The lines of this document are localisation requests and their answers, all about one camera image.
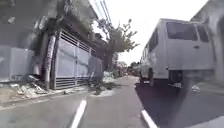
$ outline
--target van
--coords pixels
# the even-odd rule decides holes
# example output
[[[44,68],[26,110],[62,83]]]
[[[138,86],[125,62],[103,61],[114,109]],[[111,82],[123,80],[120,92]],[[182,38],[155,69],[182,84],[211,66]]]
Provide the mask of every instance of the van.
[[[140,60],[140,82],[203,77],[214,69],[214,53],[207,28],[201,23],[160,19]]]

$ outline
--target parked vehicle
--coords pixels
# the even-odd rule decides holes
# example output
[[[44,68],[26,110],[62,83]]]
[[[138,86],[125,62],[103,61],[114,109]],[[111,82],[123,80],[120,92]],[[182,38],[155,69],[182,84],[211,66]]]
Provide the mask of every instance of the parked vehicle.
[[[207,28],[200,23],[160,19],[140,61],[140,82],[153,79],[181,83],[183,75],[202,77],[214,69]]]

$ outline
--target corrugated metal gate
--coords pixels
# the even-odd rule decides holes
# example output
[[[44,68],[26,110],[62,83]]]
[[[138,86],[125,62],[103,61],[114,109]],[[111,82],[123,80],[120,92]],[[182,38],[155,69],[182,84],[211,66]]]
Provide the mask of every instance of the corrugated metal gate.
[[[65,30],[59,34],[56,53],[54,89],[102,78],[102,60],[96,51]]]

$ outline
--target asphalt road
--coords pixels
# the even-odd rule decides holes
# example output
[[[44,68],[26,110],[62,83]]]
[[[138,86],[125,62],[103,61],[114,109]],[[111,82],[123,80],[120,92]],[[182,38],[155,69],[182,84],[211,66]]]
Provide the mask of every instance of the asphalt road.
[[[204,124],[203,128],[224,126],[224,120],[206,125],[224,115],[224,95],[193,91],[178,93],[176,88],[164,82],[157,82],[154,87],[137,83],[135,90],[145,110],[161,128],[197,128],[196,124]]]
[[[163,82],[150,87],[130,76],[117,79],[113,87],[104,96],[74,94],[1,110],[0,127],[67,128],[83,98],[87,108],[80,128],[144,128],[142,109],[160,128],[224,126],[224,95],[207,91],[179,94]]]
[[[0,111],[0,128],[69,128],[86,94],[73,94]]]

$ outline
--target road marking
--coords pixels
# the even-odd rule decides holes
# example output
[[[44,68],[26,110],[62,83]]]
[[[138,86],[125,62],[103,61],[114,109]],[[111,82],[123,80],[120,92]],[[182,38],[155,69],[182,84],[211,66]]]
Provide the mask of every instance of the road marking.
[[[152,120],[152,118],[149,116],[149,114],[145,110],[142,110],[142,116],[149,128],[158,128],[156,124],[154,123],[154,121]]]
[[[73,119],[72,125],[70,128],[78,128],[80,120],[84,114],[85,108],[86,108],[87,102],[86,100],[82,100],[79,108],[76,111],[75,118]]]

